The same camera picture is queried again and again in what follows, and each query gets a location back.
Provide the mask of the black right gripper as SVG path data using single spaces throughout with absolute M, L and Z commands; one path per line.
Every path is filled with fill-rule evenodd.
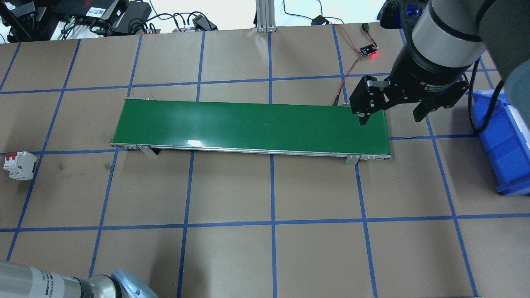
M 432 111 L 454 107 L 469 88 L 464 68 L 439 66 L 407 43 L 390 75 L 383 80 L 363 76 L 349 102 L 352 113 L 359 116 L 361 126 L 367 124 L 373 113 L 405 103 L 418 103 L 413 117 L 419 123 Z

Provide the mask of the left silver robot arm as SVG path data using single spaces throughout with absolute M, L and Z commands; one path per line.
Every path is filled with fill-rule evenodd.
M 127 270 L 89 279 L 61 275 L 13 262 L 0 263 L 2 298 L 157 298 L 146 283 Z

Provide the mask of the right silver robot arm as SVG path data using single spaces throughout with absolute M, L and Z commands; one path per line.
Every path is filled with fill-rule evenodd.
M 350 96 L 363 126 L 371 115 L 417 103 L 416 122 L 452 108 L 469 90 L 465 71 L 487 51 L 509 102 L 529 123 L 528 0 L 387 0 L 378 20 L 405 45 L 383 81 L 364 76 Z

